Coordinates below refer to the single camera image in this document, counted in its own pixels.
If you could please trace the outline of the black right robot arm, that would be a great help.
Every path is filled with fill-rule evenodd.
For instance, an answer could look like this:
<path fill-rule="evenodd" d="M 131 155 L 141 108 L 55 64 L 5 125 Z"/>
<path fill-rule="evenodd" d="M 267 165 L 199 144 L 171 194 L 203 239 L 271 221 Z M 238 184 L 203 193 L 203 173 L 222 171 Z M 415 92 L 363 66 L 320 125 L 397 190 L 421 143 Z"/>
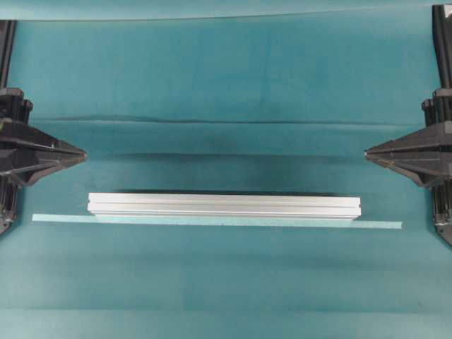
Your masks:
<path fill-rule="evenodd" d="M 436 233 L 451 244 L 451 90 L 422 103 L 426 127 L 365 150 L 375 165 L 411 179 L 432 194 Z"/>

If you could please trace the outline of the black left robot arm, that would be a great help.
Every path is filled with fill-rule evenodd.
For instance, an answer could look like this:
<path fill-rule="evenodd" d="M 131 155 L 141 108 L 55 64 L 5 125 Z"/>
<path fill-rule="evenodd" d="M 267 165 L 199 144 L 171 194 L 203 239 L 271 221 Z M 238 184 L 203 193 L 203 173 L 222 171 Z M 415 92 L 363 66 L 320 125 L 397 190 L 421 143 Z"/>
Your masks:
<path fill-rule="evenodd" d="M 1 89 L 1 233 L 17 218 L 18 192 L 86 159 L 86 152 L 31 125 L 19 88 Z"/>

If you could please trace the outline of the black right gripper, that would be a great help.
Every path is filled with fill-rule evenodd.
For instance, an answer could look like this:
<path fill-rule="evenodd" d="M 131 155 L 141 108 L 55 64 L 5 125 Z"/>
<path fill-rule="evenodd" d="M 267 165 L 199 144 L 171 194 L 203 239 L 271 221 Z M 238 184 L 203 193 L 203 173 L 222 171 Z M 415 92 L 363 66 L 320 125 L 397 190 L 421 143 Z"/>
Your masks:
<path fill-rule="evenodd" d="M 421 187 L 431 187 L 451 178 L 451 123 L 438 123 L 396 140 L 375 145 L 364 151 L 366 160 L 380 167 L 396 170 Z M 400 153 L 398 163 L 379 153 Z"/>

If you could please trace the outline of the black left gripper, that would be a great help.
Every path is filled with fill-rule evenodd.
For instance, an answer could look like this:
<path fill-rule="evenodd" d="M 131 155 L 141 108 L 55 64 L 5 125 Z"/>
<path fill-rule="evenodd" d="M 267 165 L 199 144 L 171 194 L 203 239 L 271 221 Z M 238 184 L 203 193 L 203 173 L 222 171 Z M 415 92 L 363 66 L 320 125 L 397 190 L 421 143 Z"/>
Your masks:
<path fill-rule="evenodd" d="M 52 148 L 70 154 L 59 156 L 52 164 L 47 158 Z M 65 170 L 85 162 L 86 158 L 83 149 L 63 140 L 52 141 L 39 129 L 20 122 L 1 122 L 1 176 L 21 187 L 32 186 L 51 166 Z"/>

